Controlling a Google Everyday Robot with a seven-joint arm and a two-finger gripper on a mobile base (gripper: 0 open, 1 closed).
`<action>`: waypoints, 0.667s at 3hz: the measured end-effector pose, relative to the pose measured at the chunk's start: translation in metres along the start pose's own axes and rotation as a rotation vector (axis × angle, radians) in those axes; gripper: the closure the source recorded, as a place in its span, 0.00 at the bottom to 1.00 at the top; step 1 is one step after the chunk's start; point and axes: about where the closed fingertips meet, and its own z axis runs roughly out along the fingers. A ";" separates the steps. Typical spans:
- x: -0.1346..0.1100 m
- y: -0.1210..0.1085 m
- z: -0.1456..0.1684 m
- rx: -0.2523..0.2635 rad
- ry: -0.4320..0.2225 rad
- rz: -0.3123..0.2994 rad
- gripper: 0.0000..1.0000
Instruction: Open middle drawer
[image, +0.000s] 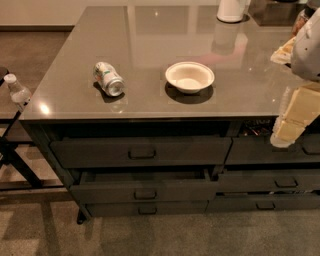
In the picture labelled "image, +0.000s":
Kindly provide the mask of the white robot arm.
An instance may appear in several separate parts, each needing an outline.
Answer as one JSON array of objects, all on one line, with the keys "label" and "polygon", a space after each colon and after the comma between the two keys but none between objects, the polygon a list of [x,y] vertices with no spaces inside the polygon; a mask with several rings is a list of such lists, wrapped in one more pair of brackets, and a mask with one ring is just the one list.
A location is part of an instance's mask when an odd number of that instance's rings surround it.
[{"label": "white robot arm", "polygon": [[307,81],[295,89],[286,88],[280,101],[270,143],[277,148],[288,148],[320,115],[320,9],[317,9],[297,36],[281,46],[271,57],[284,63],[290,58],[293,74]]}]

